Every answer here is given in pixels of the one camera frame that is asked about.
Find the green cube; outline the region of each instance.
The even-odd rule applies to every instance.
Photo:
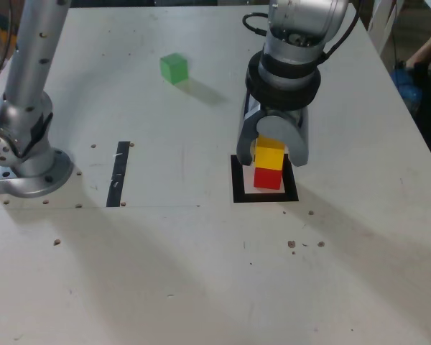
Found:
[[[159,59],[159,69],[163,78],[172,85],[188,79],[187,61],[177,53]]]

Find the wooden block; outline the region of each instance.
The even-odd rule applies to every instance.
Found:
[[[256,143],[256,167],[282,170],[284,144],[275,139],[259,135]]]
[[[256,167],[254,171],[254,187],[279,190],[281,188],[282,170]]]

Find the black cable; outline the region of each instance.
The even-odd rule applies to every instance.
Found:
[[[8,55],[9,46],[11,44],[11,27],[13,26],[13,5],[11,0],[8,0],[8,33],[6,34],[6,44],[3,52],[1,52],[0,57],[0,71],[5,63],[6,56]]]
[[[266,36],[267,35],[267,31],[263,30],[263,29],[259,29],[258,27],[252,27],[251,25],[247,24],[247,19],[251,18],[251,17],[262,17],[262,18],[268,18],[268,14],[267,13],[262,13],[262,12],[252,12],[249,14],[246,14],[243,17],[243,25],[248,28],[249,30],[251,30],[252,32],[255,32],[257,35],[260,36]]]
[[[325,62],[328,58],[330,58],[330,56],[342,45],[343,42],[345,42],[345,40],[348,38],[348,36],[350,35],[350,33],[353,31],[354,27],[358,23],[359,15],[361,14],[363,3],[364,3],[364,0],[359,0],[358,8],[356,9],[356,13],[354,14],[354,18],[353,18],[353,21],[351,22],[350,26],[345,31],[345,33],[343,34],[343,36],[337,41],[337,43],[335,43],[329,49],[328,52],[324,52],[321,55],[321,59],[319,60],[320,64],[323,63],[323,62]]]

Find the yellow cube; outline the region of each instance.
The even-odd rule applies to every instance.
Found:
[[[256,167],[282,170],[284,144],[275,139],[259,135],[256,143]]]

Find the blue object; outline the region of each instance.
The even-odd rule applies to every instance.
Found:
[[[412,76],[405,68],[394,70],[390,76],[410,114],[415,115],[422,101],[422,89],[415,86]]]

